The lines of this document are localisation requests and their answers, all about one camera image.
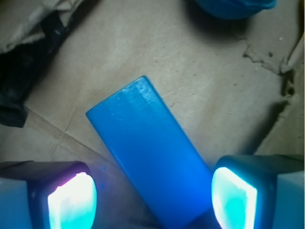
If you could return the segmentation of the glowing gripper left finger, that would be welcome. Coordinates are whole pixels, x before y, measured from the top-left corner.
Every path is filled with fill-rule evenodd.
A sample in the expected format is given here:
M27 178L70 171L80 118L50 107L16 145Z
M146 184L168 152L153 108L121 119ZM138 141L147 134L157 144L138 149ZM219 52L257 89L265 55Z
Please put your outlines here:
M97 188L81 161L0 164L2 229L90 229Z

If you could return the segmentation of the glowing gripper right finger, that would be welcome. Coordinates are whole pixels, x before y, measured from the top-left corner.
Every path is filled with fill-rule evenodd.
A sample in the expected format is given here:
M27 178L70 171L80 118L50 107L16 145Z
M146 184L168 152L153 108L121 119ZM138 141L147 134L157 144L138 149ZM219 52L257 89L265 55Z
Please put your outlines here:
M302 155L223 156L212 179L215 217L223 229L303 229Z

